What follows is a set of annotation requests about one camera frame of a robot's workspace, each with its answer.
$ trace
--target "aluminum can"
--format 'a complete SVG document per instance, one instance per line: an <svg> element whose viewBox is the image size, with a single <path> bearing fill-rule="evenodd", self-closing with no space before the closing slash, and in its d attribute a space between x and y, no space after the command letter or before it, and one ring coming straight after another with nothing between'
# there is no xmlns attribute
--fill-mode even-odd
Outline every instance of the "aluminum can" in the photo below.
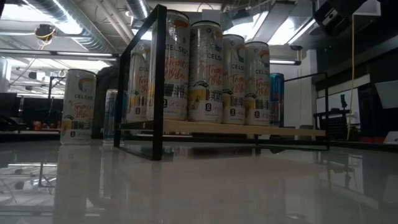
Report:
<svg viewBox="0 0 398 224"><path fill-rule="evenodd" d="M131 52L127 122L147 120L150 40L140 40Z"/></svg>
<svg viewBox="0 0 398 224"><path fill-rule="evenodd" d="M272 73L271 82L271 118L270 125L273 127L284 126L284 91L285 77L281 73Z"/></svg>
<svg viewBox="0 0 398 224"><path fill-rule="evenodd" d="M182 12L167 10L164 74L164 119L187 119L190 23ZM151 55L156 51L156 33L152 33ZM150 60L147 119L154 119L155 57Z"/></svg>
<svg viewBox="0 0 398 224"><path fill-rule="evenodd" d="M269 126L270 83L269 48L264 42L246 43L246 121L247 125Z"/></svg>
<svg viewBox="0 0 398 224"><path fill-rule="evenodd" d="M188 120L221 123L223 120L223 31L213 21L191 27Z"/></svg>
<svg viewBox="0 0 398 224"><path fill-rule="evenodd" d="M223 123L244 124L244 39L223 36Z"/></svg>
<svg viewBox="0 0 398 224"><path fill-rule="evenodd" d="M61 144L89 144L93 125L96 77L69 69L63 99Z"/></svg>
<svg viewBox="0 0 398 224"><path fill-rule="evenodd" d="M114 139L114 117L116 114L116 98L118 96L118 90L109 89L106 91L105 98L105 116L104 116L104 142L113 142ZM124 115L126 114L127 107L127 92L123 94L123 105L122 105L122 123L125 122Z"/></svg>

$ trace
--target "ductwork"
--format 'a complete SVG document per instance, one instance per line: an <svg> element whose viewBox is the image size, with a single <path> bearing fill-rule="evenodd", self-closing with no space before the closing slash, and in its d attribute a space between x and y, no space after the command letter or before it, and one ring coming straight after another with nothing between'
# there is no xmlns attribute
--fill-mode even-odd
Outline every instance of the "ductwork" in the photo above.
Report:
<svg viewBox="0 0 398 224"><path fill-rule="evenodd" d="M91 52L113 53L114 47L72 0L23 0L33 10L49 17L66 34L78 34L73 40Z"/></svg>
<svg viewBox="0 0 398 224"><path fill-rule="evenodd" d="M126 0L126 2L133 18L141 20L149 16L150 8L146 0Z"/></svg>

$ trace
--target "shelf board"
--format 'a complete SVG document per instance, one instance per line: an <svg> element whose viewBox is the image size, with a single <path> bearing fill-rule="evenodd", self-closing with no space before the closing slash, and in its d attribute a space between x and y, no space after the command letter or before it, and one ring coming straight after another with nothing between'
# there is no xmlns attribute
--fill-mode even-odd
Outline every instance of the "shelf board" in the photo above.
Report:
<svg viewBox="0 0 398 224"><path fill-rule="evenodd" d="M134 123L124 123L120 129L129 130L152 130L153 121L141 121ZM294 128L274 128L263 126L246 126L236 124L215 124L199 123L191 121L164 120L163 131L183 132L183 133L225 133L225 134L277 134L277 135L297 135L297 136L325 136L324 130L294 129Z"/></svg>

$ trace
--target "wall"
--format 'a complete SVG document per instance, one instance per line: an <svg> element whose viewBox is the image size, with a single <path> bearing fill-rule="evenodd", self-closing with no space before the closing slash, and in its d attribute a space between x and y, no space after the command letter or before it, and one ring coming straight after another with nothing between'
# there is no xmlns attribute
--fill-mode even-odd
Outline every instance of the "wall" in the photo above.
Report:
<svg viewBox="0 0 398 224"><path fill-rule="evenodd" d="M317 73L317 53L308 50L301 66L271 65L271 73L282 73L285 80ZM300 125L313 125L316 111L316 91L311 78L285 83L285 126L299 128Z"/></svg>

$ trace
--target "can lid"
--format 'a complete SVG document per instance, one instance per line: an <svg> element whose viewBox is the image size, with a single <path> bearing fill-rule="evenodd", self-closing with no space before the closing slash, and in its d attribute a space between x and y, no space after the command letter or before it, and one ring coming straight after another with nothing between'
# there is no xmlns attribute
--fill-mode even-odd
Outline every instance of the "can lid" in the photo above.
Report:
<svg viewBox="0 0 398 224"><path fill-rule="evenodd" d="M207 23L207 22L209 22L209 23L212 23L212 24L215 24L215 25L217 25L218 27L221 27L217 22L215 22L215 21L206 21L206 20L204 20L204 21L197 21L197 22L194 22L193 24L191 24L191 27L193 27L194 25L200 25L200 24L202 24L202 23Z"/></svg>
<svg viewBox="0 0 398 224"><path fill-rule="evenodd" d="M268 46L268 44L263 41L250 41L250 42L247 42L246 44L265 44Z"/></svg>
<svg viewBox="0 0 398 224"><path fill-rule="evenodd" d="M92 73L93 75L96 75L94 72L87 71L87 70L84 70L84 69L79 69L79 68L71 68L71 69L68 70L68 72L69 71L82 71L82 72L88 72L88 73Z"/></svg>
<svg viewBox="0 0 398 224"><path fill-rule="evenodd" d="M244 41L244 38L241 35L238 34L224 34L223 37L239 37Z"/></svg>
<svg viewBox="0 0 398 224"><path fill-rule="evenodd" d="M174 9L168 9L167 12L175 12L176 14L180 14L181 16L185 16L189 21L189 16L187 16L185 13L183 13L181 11L174 10Z"/></svg>
<svg viewBox="0 0 398 224"><path fill-rule="evenodd" d="M282 73L271 73L270 75L281 75L284 77L284 74L282 74Z"/></svg>

